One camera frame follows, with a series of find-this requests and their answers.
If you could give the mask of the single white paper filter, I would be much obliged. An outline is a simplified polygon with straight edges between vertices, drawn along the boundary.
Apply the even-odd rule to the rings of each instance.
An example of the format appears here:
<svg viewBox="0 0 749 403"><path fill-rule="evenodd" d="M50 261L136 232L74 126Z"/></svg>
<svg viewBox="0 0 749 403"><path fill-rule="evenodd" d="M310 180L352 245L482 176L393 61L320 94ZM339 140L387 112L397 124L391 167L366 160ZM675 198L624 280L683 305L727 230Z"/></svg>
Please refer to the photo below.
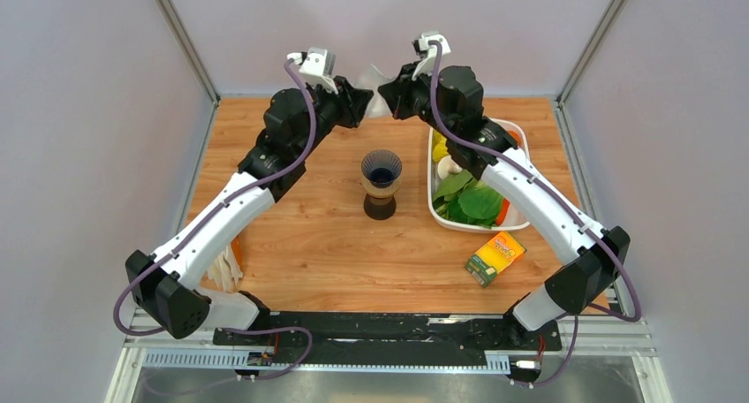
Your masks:
<svg viewBox="0 0 749 403"><path fill-rule="evenodd" d="M375 65L367 67L359 76L356 81L356 87L373 92L373 96L365 110L365 118L381 118L392 115L388 104L379 92L379 87L389 84L393 80L393 77L386 76Z"/></svg>

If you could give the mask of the blue glass cone dripper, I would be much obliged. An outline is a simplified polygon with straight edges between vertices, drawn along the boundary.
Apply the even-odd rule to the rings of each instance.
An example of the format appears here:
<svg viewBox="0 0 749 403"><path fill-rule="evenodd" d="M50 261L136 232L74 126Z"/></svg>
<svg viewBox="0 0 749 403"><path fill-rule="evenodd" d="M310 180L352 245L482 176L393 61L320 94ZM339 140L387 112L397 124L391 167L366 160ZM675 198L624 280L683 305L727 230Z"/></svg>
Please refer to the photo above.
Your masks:
<svg viewBox="0 0 749 403"><path fill-rule="evenodd" d="M362 159L361 171L365 179L377 188L392 185L402 173L402 161L392 151L377 149Z"/></svg>

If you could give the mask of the brown glass coffee carafe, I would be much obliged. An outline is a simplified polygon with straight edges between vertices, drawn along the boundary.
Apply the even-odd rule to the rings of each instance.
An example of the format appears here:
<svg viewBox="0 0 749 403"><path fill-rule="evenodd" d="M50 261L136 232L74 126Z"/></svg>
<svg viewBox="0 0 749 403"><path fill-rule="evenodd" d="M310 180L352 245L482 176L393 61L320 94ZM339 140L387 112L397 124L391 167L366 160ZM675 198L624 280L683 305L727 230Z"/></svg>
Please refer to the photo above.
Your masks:
<svg viewBox="0 0 749 403"><path fill-rule="evenodd" d="M368 217L382 221L394 215L397 201L394 196L380 198L367 194L363 201L363 209Z"/></svg>

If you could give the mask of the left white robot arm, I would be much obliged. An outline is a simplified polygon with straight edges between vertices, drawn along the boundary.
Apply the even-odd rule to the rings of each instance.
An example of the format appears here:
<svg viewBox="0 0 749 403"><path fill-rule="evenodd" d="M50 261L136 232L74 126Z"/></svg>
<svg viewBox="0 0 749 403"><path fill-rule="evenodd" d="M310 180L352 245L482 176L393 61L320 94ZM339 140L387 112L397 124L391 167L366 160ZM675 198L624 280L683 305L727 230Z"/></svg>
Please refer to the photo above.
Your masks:
<svg viewBox="0 0 749 403"><path fill-rule="evenodd" d="M321 85L276 92L263 114L255 145L222 191L181 232L147 254L125 261L127 293L175 339L202 326L236 329L249 345L267 339L270 321L254 297L198 289L203 275L231 241L299 181L305 161L337 127L356 128L375 93L342 76L335 91Z"/></svg>

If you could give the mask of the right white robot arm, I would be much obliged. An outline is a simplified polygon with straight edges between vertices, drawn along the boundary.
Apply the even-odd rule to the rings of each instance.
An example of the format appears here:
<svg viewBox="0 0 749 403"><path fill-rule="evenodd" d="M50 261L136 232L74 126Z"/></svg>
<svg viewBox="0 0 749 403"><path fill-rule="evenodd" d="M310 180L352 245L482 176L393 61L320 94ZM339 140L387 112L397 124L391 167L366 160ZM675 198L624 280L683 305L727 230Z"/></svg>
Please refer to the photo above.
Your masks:
<svg viewBox="0 0 749 403"><path fill-rule="evenodd" d="M517 141L484 114L484 90L473 70L449 66L433 74L415 64L377 88L395 119L419 117L447 139L454 161L509 199L548 242L561 268L511 308L506 341L530 346L540 328L578 315L616 279L626 279L631 243L621 227L605 228L561 194L533 166Z"/></svg>

